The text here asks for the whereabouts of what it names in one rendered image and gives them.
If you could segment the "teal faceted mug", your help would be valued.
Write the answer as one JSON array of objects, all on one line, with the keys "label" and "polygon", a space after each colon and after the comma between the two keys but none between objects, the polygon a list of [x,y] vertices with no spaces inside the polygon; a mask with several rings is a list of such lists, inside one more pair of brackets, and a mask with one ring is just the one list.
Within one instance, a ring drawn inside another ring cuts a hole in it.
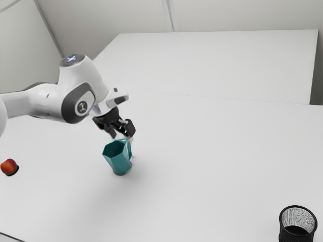
[{"label": "teal faceted mug", "polygon": [[132,168],[132,149],[126,138],[106,144],[102,155],[116,175],[125,175]]}]

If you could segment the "black mesh pen holder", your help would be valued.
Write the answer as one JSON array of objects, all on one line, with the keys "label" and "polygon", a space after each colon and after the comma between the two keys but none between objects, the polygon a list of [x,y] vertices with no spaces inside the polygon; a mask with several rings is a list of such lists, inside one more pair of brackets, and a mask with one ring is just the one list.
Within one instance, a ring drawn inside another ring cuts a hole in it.
[{"label": "black mesh pen holder", "polygon": [[313,242],[318,222],[316,216],[299,205],[285,207],[279,214],[279,242]]}]

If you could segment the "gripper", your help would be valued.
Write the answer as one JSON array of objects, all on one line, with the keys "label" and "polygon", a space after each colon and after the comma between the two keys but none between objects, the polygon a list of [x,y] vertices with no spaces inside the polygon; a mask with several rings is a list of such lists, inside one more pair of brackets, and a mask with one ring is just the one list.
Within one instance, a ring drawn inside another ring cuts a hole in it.
[{"label": "gripper", "polygon": [[125,127],[123,127],[123,123],[121,122],[122,118],[119,115],[119,109],[117,107],[114,107],[102,116],[93,117],[92,120],[100,130],[104,130],[110,134],[113,139],[117,136],[116,131],[121,134],[126,134],[129,138],[133,137],[136,133],[136,128],[130,119],[126,119]]}]

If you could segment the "red apple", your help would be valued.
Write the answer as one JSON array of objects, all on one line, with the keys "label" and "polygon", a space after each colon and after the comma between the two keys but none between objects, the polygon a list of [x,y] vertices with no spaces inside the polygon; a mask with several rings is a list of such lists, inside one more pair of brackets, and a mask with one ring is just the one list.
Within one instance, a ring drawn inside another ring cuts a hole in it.
[{"label": "red apple", "polygon": [[14,175],[19,169],[18,164],[13,159],[7,159],[0,164],[0,170],[7,176]]}]

